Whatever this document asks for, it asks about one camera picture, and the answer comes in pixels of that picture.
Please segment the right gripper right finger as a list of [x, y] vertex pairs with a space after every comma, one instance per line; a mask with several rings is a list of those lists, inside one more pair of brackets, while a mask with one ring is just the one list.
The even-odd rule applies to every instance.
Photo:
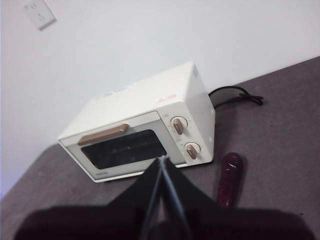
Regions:
[[302, 218], [269, 209], [224, 208], [192, 184], [169, 158], [162, 176], [171, 220], [163, 221], [168, 240], [313, 240]]

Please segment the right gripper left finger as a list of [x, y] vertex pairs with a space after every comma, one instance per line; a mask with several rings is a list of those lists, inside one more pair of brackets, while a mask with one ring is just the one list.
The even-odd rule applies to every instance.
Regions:
[[148, 229], [159, 199], [162, 169], [157, 158], [118, 197], [106, 205], [54, 206], [29, 214], [16, 240], [138, 239]]

